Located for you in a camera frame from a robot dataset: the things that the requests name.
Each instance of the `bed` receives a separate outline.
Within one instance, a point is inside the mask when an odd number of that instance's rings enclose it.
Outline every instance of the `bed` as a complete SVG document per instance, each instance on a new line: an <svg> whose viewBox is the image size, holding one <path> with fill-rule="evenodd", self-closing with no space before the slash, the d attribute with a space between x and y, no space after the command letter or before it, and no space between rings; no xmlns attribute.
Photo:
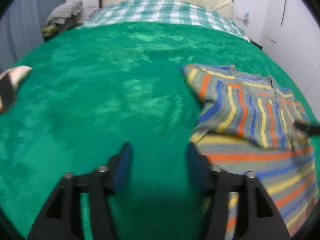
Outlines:
<svg viewBox="0 0 320 240"><path fill-rule="evenodd" d="M34 70L15 106L1 116L0 204L27 236L66 171L91 172L130 141L130 180L111 199L120 238L196 239L204 200L188 177L185 151L201 106L181 67L236 65L239 71L272 75L292 90L309 120L316 118L294 82L228 14L187 0L106 1L83 26L18 62ZM224 4L232 9L232 0ZM137 12L126 14L141 7L148 11L138 11L135 21ZM148 13L168 7L192 13L179 22L175 16L159 20ZM319 140L313 145L317 152ZM82 207L85 238L91 239L87 196Z"/></svg>

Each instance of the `black object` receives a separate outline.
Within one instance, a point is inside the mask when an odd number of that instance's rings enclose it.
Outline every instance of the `black object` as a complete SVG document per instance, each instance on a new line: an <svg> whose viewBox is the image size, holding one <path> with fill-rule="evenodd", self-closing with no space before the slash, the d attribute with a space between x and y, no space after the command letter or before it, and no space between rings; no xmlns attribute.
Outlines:
<svg viewBox="0 0 320 240"><path fill-rule="evenodd" d="M256 47L258 47L259 49L262 50L262 46L261 46L260 44L256 43L255 41L253 41L253 40L250 39L250 38L249 38L249 40L250 40L250 42L251 42L254 46L256 46Z"/></svg>
<svg viewBox="0 0 320 240"><path fill-rule="evenodd" d="M189 169L211 204L204 220L199 240L224 240L228 222L229 193L239 193L238 216L234 239L288 240L287 227L282 217L253 172L237 175L210 165L193 143L187 153Z"/></svg>
<svg viewBox="0 0 320 240"><path fill-rule="evenodd" d="M315 125L315 124L309 124L309 123L303 123L300 121L295 121L294 126L305 132L308 137L312 136L320 136L320 125Z"/></svg>
<svg viewBox="0 0 320 240"><path fill-rule="evenodd" d="M0 96L2 101L2 112L7 112L10 110L12 105L16 101L16 95L13 90L9 73L2 73L0 77Z"/></svg>
<svg viewBox="0 0 320 240"><path fill-rule="evenodd" d="M66 173L41 209L27 240L82 240L80 193L89 193L93 239L118 240L108 196L120 189L131 165L132 149L125 143L119 155L92 173Z"/></svg>

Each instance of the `bedsheet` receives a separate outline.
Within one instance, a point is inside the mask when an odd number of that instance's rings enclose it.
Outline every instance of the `bedsheet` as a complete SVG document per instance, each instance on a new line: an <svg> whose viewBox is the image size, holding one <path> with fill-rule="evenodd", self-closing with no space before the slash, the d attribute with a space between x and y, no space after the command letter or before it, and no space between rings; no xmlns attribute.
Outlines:
<svg viewBox="0 0 320 240"><path fill-rule="evenodd" d="M81 27L120 22L160 22L200 25L227 32L245 40L249 38L233 21L217 12L188 2L175 0L128 0L98 10Z"/></svg>
<svg viewBox="0 0 320 240"><path fill-rule="evenodd" d="M0 205L19 231L28 235L65 172L91 172L130 141L129 182L110 198L120 239L198 239L204 201L185 156L201 107L181 72L193 62L272 75L316 120L288 75L235 35L146 22L64 32L17 63L34 70L0 116ZM318 153L319 139L313 145Z"/></svg>
<svg viewBox="0 0 320 240"><path fill-rule="evenodd" d="M310 139L293 122L308 122L292 92L267 76L235 66L190 64L183 68L190 88L204 102L191 137L211 164L228 172L253 171L293 235L318 200ZM227 239L236 224L237 194L230 198Z"/></svg>

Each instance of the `gray cloth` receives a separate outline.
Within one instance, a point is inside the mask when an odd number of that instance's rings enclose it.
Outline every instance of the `gray cloth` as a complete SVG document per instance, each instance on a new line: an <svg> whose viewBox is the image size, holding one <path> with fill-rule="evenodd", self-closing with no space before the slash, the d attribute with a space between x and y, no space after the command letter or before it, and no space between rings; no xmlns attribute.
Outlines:
<svg viewBox="0 0 320 240"><path fill-rule="evenodd" d="M83 11L82 1L64 3L52 11L52 13L47 18L45 25L46 26L49 26L51 24L63 25L65 24L67 19L71 18L72 16L77 16L82 11Z"/></svg>

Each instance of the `gray curtain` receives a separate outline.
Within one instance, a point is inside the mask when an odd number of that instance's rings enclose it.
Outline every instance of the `gray curtain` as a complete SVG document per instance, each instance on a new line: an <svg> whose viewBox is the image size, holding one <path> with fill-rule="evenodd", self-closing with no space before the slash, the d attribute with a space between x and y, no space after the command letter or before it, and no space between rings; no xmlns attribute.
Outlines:
<svg viewBox="0 0 320 240"><path fill-rule="evenodd" d="M0 20L0 68L10 68L43 44L41 28L66 0L14 0Z"/></svg>

